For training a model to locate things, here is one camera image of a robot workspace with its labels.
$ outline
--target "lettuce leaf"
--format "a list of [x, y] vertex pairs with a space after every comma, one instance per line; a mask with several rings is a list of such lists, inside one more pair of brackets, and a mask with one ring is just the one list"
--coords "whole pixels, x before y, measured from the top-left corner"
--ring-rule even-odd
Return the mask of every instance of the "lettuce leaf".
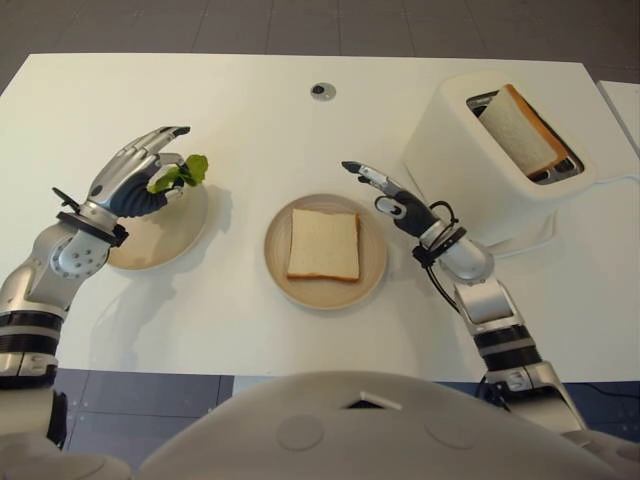
[[170, 168], [167, 173], [158, 178], [153, 184], [147, 185], [147, 191], [160, 193], [170, 190], [178, 179], [182, 179], [187, 185], [195, 187], [204, 181], [209, 162], [204, 155], [189, 155], [186, 160], [186, 167]]

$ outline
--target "slice of bread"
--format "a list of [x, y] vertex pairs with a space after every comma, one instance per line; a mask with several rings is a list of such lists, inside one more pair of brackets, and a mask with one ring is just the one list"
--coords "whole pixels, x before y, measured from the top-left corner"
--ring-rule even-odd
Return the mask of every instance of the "slice of bread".
[[479, 119], [527, 177], [554, 167], [569, 156], [564, 145], [509, 83], [498, 91]]
[[357, 282], [358, 215], [294, 208], [287, 277]]

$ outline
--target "wooden plate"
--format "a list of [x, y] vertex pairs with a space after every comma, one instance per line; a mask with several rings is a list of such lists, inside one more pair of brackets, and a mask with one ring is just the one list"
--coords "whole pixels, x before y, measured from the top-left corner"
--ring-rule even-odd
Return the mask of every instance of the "wooden plate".
[[157, 212], [120, 219], [129, 238], [111, 249], [107, 263], [124, 270], [145, 270], [186, 253], [204, 230], [208, 203], [202, 185], [185, 187], [182, 196], [169, 200]]
[[[360, 280], [347, 283], [330, 279], [287, 278], [291, 211], [294, 208], [326, 213], [357, 213], [360, 216]], [[267, 229], [264, 257], [271, 277], [289, 298], [307, 307], [332, 310], [362, 300], [380, 283], [387, 266], [387, 245], [384, 234], [361, 205], [338, 195], [318, 194], [294, 200], [276, 214]]]

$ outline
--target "gray floor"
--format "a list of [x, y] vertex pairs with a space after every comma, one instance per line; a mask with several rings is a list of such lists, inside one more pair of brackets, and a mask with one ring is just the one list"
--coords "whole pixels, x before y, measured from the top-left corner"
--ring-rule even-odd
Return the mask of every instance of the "gray floor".
[[0, 0], [0, 91], [33, 52], [491, 57], [640, 81], [638, 0]]
[[[558, 60], [583, 62], [595, 80], [638, 83], [639, 25], [639, 0], [0, 0], [0, 92], [41, 52]], [[225, 376], [63, 370], [66, 448], [137, 467], [232, 385]], [[599, 385], [640, 394], [638, 382]], [[569, 389], [594, 428], [640, 441], [637, 401]]]

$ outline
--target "white cord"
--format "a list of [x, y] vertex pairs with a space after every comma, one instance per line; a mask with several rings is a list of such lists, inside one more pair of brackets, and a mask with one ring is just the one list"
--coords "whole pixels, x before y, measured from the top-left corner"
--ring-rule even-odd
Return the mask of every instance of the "white cord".
[[[603, 178], [601, 180], [596, 180], [594, 185], [606, 185], [606, 184], [609, 184], [609, 183], [618, 182], [620, 180], [625, 180], [625, 179], [630, 179], [630, 180], [635, 180], [636, 182], [640, 182], [640, 174], [638, 174], [638, 173], [626, 173], [624, 175], [619, 175], [617, 177]], [[544, 239], [544, 240], [542, 240], [542, 241], [540, 241], [538, 243], [534, 243], [533, 245], [529, 245], [528, 247], [519, 248], [517, 250], [508, 250], [508, 251], [502, 252], [502, 253], [496, 253], [496, 254], [494, 254], [494, 257], [495, 258], [509, 258], [509, 257], [514, 257], [516, 255], [520, 255], [522, 253], [532, 252], [534, 250], [538, 250], [540, 248], [546, 247], [551, 242], [553, 242], [553, 240], [557, 236], [558, 236], [558, 211], [556, 210], [555, 212], [553, 212], [553, 215], [552, 215], [552, 218], [551, 218], [551, 234], [546, 239]]]
[[534, 243], [533, 245], [529, 245], [528, 247], [519, 248], [517, 250], [508, 250], [502, 253], [494, 254], [494, 258], [509, 258], [514, 257], [516, 255], [520, 255], [521, 253], [532, 252], [534, 250], [538, 250], [540, 248], [546, 247], [558, 236], [558, 211], [556, 210], [551, 215], [551, 234], [544, 240]]
[[601, 180], [596, 180], [595, 185], [606, 185], [607, 183], [617, 182], [619, 180], [624, 180], [625, 178], [629, 178], [631, 180], [635, 180], [636, 182], [640, 182], [639, 173], [626, 173], [624, 175], [619, 175], [617, 177], [603, 178]]

